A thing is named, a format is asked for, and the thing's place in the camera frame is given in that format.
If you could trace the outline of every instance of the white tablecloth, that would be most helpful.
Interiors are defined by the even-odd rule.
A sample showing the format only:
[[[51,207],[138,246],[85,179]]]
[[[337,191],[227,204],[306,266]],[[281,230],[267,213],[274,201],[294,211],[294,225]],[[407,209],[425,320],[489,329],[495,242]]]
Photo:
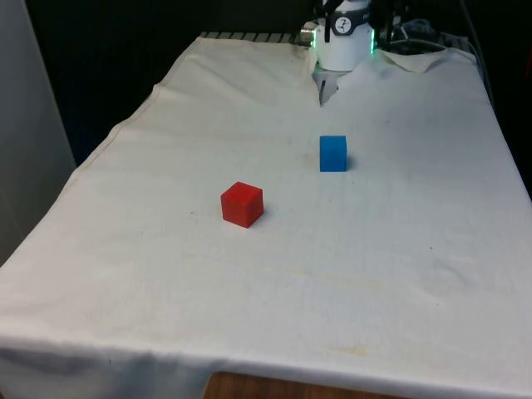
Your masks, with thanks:
[[[0,268],[7,399],[199,398],[219,370],[532,397],[532,207],[475,65],[375,55],[320,108],[305,63],[198,39],[113,129]],[[235,181],[264,189],[251,229],[221,218]]]

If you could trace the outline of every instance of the wooden floor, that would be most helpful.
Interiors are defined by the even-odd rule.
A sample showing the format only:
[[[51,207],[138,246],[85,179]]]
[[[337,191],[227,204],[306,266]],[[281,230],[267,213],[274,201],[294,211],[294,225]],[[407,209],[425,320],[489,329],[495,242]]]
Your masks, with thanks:
[[[244,376],[228,372],[213,374],[203,399],[399,399],[319,385]]]

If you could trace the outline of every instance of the cube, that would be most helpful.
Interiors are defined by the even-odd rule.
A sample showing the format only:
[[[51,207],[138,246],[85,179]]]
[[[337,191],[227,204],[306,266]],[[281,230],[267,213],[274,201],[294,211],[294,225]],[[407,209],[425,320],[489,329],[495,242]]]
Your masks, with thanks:
[[[319,138],[319,169],[322,172],[347,170],[346,136],[322,135]]]
[[[248,228],[264,213],[263,191],[237,182],[221,195],[224,220]]]

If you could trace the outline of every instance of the red cube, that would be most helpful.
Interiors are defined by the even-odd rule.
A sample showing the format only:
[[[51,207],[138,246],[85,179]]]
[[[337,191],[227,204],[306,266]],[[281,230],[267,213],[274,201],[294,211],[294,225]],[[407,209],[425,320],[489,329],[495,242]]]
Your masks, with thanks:
[[[237,182],[222,196],[224,220],[248,228],[264,213],[263,191]]]

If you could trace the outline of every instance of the gray wall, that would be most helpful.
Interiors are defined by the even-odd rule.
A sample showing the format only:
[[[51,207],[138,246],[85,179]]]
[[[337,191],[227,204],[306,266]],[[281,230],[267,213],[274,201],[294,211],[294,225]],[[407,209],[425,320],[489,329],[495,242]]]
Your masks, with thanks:
[[[61,191],[74,161],[23,0],[0,0],[0,265]]]

